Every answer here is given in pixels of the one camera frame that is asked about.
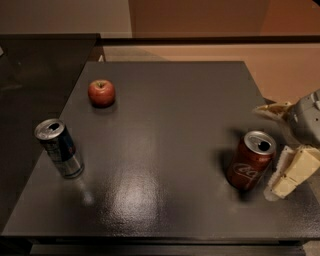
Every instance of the red can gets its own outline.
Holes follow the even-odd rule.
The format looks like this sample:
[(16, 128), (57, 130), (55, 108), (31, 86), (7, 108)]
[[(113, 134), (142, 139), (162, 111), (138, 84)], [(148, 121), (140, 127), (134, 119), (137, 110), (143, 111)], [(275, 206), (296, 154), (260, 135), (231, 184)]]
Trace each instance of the red can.
[(260, 131), (248, 132), (240, 139), (228, 168), (229, 183), (241, 191), (253, 189), (275, 154), (276, 142), (270, 135)]

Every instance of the black table surface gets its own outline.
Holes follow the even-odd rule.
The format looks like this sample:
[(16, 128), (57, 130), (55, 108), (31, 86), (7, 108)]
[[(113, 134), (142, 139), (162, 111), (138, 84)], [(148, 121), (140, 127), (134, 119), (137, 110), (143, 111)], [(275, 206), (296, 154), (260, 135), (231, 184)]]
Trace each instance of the black table surface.
[[(88, 84), (109, 79), (116, 102), (93, 108)], [(90, 63), (62, 112), (85, 170), (65, 180), (45, 152), (4, 236), (195, 239), (320, 238), (307, 183), (269, 202), (225, 179), (242, 135), (276, 124), (251, 110), (264, 99), (243, 62)]]

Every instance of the red apple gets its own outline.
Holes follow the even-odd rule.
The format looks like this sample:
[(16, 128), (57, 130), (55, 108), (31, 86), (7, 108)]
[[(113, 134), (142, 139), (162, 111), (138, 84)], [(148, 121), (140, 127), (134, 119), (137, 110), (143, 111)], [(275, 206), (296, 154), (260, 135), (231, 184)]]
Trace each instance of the red apple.
[(89, 84), (88, 96), (94, 107), (105, 108), (115, 101), (115, 89), (108, 80), (95, 80)]

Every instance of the floor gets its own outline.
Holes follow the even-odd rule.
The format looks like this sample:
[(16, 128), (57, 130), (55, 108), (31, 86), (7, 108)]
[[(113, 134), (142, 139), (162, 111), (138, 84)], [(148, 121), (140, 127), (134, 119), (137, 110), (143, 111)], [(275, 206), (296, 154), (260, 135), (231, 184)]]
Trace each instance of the floor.
[[(95, 47), (91, 61), (245, 61), (263, 96), (295, 103), (319, 89), (318, 44), (296, 45), (184, 45)], [(308, 179), (320, 203), (320, 172)], [(320, 255), (320, 241), (303, 245), (307, 256)]]

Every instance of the soda can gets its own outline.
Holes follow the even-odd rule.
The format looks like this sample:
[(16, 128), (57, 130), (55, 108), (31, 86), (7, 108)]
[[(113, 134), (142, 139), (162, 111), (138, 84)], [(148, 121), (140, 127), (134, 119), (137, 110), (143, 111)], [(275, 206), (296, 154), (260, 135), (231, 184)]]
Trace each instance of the soda can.
[(259, 182), (276, 154), (274, 139), (260, 131), (248, 132), (240, 139), (227, 170), (227, 180), (240, 191), (249, 191)]
[(59, 119), (40, 123), (34, 134), (64, 178), (77, 177), (84, 169), (66, 125)]

